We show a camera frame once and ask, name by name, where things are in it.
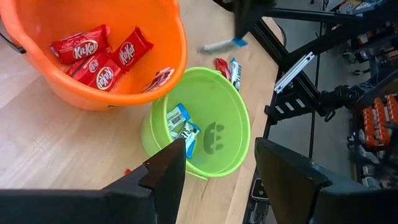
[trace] orange bucket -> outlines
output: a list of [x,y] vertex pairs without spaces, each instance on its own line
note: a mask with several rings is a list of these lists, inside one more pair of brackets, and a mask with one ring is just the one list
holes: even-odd
[[[1,0],[1,19],[9,44],[43,74],[51,89],[73,106],[105,110],[113,106],[148,103],[166,95],[181,79],[187,65],[187,41],[177,0]],[[108,42],[116,50],[138,26],[154,44],[111,90],[88,87],[65,74],[50,50],[52,41],[106,24]],[[174,69],[158,89],[144,92],[156,72]]]

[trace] orange items on shelf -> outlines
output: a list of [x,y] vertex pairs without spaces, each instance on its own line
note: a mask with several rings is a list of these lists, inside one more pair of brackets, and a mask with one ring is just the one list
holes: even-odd
[[374,138],[374,121],[372,108],[369,107],[363,109],[363,120],[366,144],[368,146],[376,146],[376,140]]
[[379,134],[379,140],[381,144],[388,144],[389,142],[389,134],[386,128],[387,118],[386,112],[384,111],[384,104],[380,100],[380,98],[374,99],[374,109],[376,110],[376,118],[377,118],[377,127]]
[[394,95],[387,96],[387,109],[390,120],[398,123],[398,104]]

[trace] green bucket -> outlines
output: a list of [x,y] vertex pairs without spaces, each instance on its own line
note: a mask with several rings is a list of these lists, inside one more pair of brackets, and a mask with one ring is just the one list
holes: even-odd
[[235,171],[248,153],[249,115],[234,86],[219,72],[208,68],[189,68],[168,95],[153,102],[141,129],[146,153],[153,156],[173,141],[166,114],[179,103],[201,128],[193,157],[187,159],[187,172],[207,179]]

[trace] plastic bucket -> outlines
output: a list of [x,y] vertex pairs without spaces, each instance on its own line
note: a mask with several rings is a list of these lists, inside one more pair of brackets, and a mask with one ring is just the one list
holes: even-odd
[[[58,96],[79,108],[104,110],[154,101],[179,82],[187,64],[187,43],[177,0],[2,0],[0,10],[11,40],[26,50],[26,59]],[[68,66],[62,65],[49,47],[54,40],[101,24],[111,28],[108,42],[113,50],[135,26],[154,44],[111,93],[95,90],[67,76],[64,72]],[[156,72],[167,67],[175,70],[170,79],[158,89],[143,93]]]
[[141,141],[153,156],[172,142],[166,114],[182,103],[201,128],[187,172],[199,178],[222,177],[243,162],[249,149],[250,122],[240,94],[220,73],[189,68],[180,83],[153,102],[142,124]]

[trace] bucket handle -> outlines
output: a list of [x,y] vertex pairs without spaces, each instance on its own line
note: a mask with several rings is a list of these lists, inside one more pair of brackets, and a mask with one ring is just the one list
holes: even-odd
[[6,36],[4,36],[2,33],[0,33],[1,38],[3,38],[4,41],[6,41],[6,43],[8,44],[8,46],[10,46],[12,49],[14,49],[16,52],[20,53],[20,54],[24,54],[26,53],[25,48],[23,47],[18,47],[17,45],[15,45],[14,43],[11,42],[11,40],[7,39]]

